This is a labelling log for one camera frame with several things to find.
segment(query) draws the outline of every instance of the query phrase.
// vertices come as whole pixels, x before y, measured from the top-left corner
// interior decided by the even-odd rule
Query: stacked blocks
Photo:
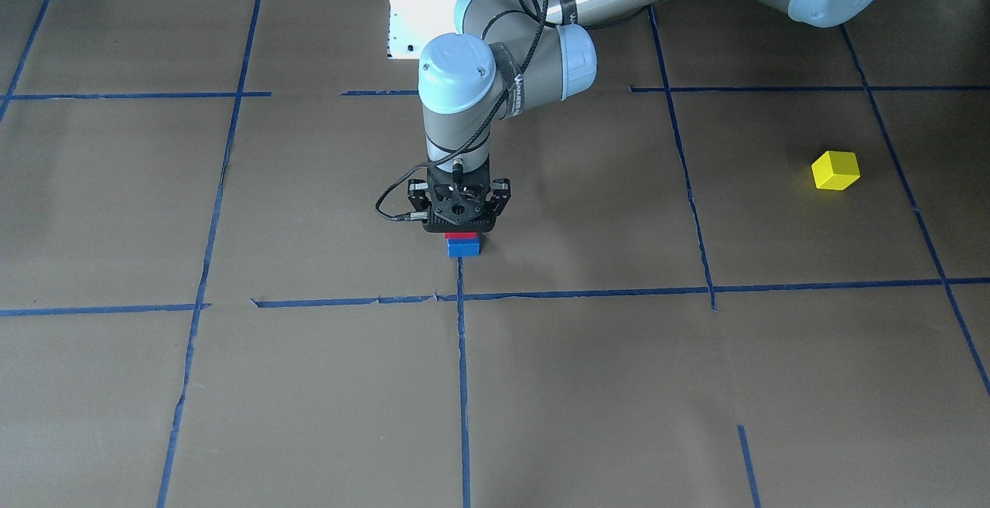
[[[446,255],[450,258],[456,257],[477,257],[481,254],[481,234],[475,233],[447,233]]]
[[[859,164],[852,152],[828,151],[814,160],[811,171],[814,187],[819,189],[842,191],[859,179]]]

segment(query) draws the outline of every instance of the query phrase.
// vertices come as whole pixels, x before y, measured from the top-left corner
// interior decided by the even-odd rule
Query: yellow cube
[[[819,189],[842,191],[859,179],[859,164],[852,152],[828,151],[814,160],[811,171],[814,173],[814,187]]]

